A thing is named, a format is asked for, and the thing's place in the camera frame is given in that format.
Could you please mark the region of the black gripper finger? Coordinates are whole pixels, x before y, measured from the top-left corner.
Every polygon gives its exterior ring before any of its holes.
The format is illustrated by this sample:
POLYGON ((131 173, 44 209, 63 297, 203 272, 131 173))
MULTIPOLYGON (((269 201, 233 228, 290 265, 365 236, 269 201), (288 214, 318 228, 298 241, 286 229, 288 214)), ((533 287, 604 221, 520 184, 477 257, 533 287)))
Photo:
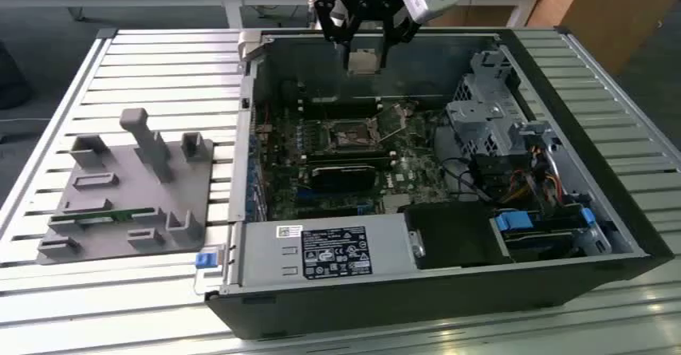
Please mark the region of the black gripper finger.
POLYGON ((418 32, 421 24, 416 22, 410 16, 394 25, 393 15, 388 16, 382 21, 382 40, 380 45, 380 57, 377 67, 384 69, 388 63, 388 53, 393 46, 400 43, 409 43, 418 32))
POLYGON ((356 16, 344 0, 313 0, 313 9, 325 40, 336 45, 341 67, 348 70, 356 16))

